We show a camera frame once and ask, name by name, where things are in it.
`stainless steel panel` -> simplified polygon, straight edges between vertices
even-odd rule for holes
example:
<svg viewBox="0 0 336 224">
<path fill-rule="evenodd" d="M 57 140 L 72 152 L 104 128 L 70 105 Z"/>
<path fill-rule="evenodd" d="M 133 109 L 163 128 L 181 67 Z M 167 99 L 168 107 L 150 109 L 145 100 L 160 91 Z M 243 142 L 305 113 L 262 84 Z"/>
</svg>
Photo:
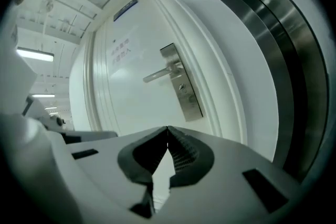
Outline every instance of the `stainless steel panel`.
<svg viewBox="0 0 336 224">
<path fill-rule="evenodd" d="M 291 0 L 260 0 L 290 38 L 303 70 L 307 105 L 296 111 L 305 117 L 304 132 L 292 137 L 284 169 L 302 180 L 313 163 L 324 135 L 328 115 L 328 77 L 320 46 L 309 24 Z"/>
<path fill-rule="evenodd" d="M 284 58 L 284 50 L 292 52 L 291 41 L 274 15 L 259 0 L 221 0 L 244 23 L 258 43 L 270 69 L 278 100 L 279 129 L 273 163 L 283 167 L 291 145 L 294 125 L 293 83 Z M 247 128 L 253 125 L 246 119 Z"/>
<path fill-rule="evenodd" d="M 170 44 L 161 49 L 160 52 L 166 60 L 167 67 L 143 78 L 143 82 L 148 83 L 162 76 L 169 75 L 185 120 L 194 121 L 202 118 L 200 105 L 175 45 Z"/>
</svg>

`ceiling light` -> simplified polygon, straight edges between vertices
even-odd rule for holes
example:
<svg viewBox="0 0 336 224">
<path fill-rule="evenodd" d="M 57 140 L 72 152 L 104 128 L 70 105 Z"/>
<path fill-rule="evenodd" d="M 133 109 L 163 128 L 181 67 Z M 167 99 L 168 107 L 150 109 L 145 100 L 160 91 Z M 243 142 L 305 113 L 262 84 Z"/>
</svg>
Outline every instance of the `ceiling light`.
<svg viewBox="0 0 336 224">
<path fill-rule="evenodd" d="M 40 98 L 40 97 L 55 97 L 54 94 L 33 94 L 33 97 Z"/>
<path fill-rule="evenodd" d="M 26 58 L 32 58 L 32 59 L 37 59 L 37 60 L 42 60 L 42 61 L 48 61 L 48 62 L 53 62 L 54 61 L 54 54 L 50 54 L 48 52 L 43 52 L 39 50 L 31 50 L 31 49 L 25 49 L 18 47 L 16 49 L 16 52 Z"/>
</svg>

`black rubber part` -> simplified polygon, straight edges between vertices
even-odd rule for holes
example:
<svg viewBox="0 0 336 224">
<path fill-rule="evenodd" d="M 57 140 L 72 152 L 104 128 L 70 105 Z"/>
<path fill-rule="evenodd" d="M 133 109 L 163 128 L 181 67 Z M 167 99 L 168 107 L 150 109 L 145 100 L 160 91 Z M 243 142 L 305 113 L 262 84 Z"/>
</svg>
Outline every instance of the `black rubber part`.
<svg viewBox="0 0 336 224">
<path fill-rule="evenodd" d="M 118 154 L 118 164 L 132 182 L 153 186 L 152 175 L 167 151 L 167 127 L 129 144 Z"/>
<path fill-rule="evenodd" d="M 141 203 L 134 205 L 130 210 L 144 218 L 151 218 L 154 213 L 153 188 L 148 187 Z"/>
<path fill-rule="evenodd" d="M 269 213 L 276 211 L 288 202 L 288 199 L 282 195 L 257 169 L 243 172 L 243 176 L 258 195 L 259 199 Z"/>
<path fill-rule="evenodd" d="M 27 102 L 27 105 L 26 105 L 26 107 L 25 107 L 25 109 L 24 109 L 24 111 L 22 113 L 23 116 L 25 116 L 27 114 L 28 110 L 30 109 L 30 107 L 31 107 L 31 105 L 33 103 L 33 99 L 30 98 L 30 97 L 27 97 L 26 102 Z"/>
<path fill-rule="evenodd" d="M 56 118 L 56 123 L 57 123 L 57 125 L 60 126 L 60 127 L 63 125 L 62 119 L 59 118 L 59 117 Z"/>
<path fill-rule="evenodd" d="M 94 149 L 91 149 L 91 150 L 72 153 L 72 156 L 73 156 L 74 159 L 82 159 L 82 158 L 89 157 L 89 156 L 97 154 L 97 153 L 98 153 L 98 151 L 96 151 Z"/>
<path fill-rule="evenodd" d="M 80 136 L 67 135 L 66 133 L 61 133 L 61 135 L 66 144 L 75 144 L 82 142 L 82 138 Z"/>
<path fill-rule="evenodd" d="M 198 183 L 213 167 L 215 155 L 202 141 L 168 127 L 168 149 L 173 157 L 176 174 L 170 178 L 170 187 Z"/>
</svg>

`white door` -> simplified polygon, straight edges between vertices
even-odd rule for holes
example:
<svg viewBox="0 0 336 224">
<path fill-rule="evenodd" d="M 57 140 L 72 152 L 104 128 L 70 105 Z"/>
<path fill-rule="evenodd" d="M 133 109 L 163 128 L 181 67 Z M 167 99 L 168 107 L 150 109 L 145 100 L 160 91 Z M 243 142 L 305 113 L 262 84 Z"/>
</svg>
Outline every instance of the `white door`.
<svg viewBox="0 0 336 224">
<path fill-rule="evenodd" d="M 211 120 L 213 117 L 221 117 L 225 130 L 214 135 L 237 137 L 233 140 L 239 141 L 238 116 L 235 115 L 232 92 L 229 86 L 222 87 L 219 76 L 212 76 L 215 78 L 212 80 L 214 83 L 203 85 L 215 89 L 208 96 L 220 94 L 220 100 L 216 100 L 213 107 L 220 107 L 221 116 L 215 112 L 210 118 L 209 113 L 202 109 L 203 117 L 192 121 L 185 119 L 169 74 L 144 82 L 144 78 L 166 68 L 166 60 L 160 50 L 175 44 L 177 50 L 181 51 L 182 44 L 160 9 L 162 7 L 155 0 L 138 1 L 115 22 L 112 14 L 97 30 L 94 39 L 93 86 L 102 128 L 114 130 L 119 135 L 128 135 L 157 126 L 172 125 L 213 134 Z M 201 48 L 209 51 L 206 44 L 201 44 Z M 202 49 L 195 50 L 204 61 L 204 58 L 208 58 L 204 57 Z M 186 66 L 183 58 L 181 61 L 187 70 L 192 69 Z M 204 65 L 204 72 L 215 73 L 212 72 L 216 71 L 214 61 L 206 61 Z M 193 77 L 195 74 L 189 72 L 188 75 Z M 195 92 L 200 90 L 194 84 L 193 88 Z M 196 96 L 201 108 L 211 105 L 210 102 L 203 103 L 198 94 Z M 153 175 L 154 201 L 158 200 L 158 207 L 169 196 L 169 178 L 174 173 L 172 158 L 166 153 Z"/>
<path fill-rule="evenodd" d="M 114 111 L 109 116 L 114 116 L 118 125 L 114 130 L 127 135 L 173 125 L 210 133 L 206 115 L 186 121 L 169 74 L 148 83 L 143 81 L 166 67 L 160 49 L 177 40 L 154 1 L 138 1 L 115 22 L 111 16 L 96 33 L 95 43 L 106 46 Z"/>
</svg>

